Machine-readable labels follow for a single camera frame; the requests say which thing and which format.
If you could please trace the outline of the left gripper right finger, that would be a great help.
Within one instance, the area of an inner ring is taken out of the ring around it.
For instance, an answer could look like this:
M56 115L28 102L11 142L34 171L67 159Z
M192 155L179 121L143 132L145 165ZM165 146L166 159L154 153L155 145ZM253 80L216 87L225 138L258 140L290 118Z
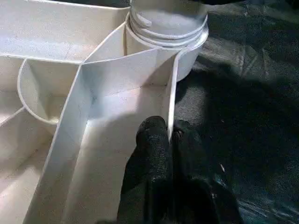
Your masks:
M176 120L172 133L175 215L180 224L242 224L237 200L220 164L197 130Z

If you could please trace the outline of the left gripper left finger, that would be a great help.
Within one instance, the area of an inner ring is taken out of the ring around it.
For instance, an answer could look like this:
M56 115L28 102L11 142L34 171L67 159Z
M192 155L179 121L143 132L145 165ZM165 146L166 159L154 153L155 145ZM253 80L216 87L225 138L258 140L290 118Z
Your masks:
M135 140L122 181L118 223L165 223L171 207L173 165L164 119L146 118Z

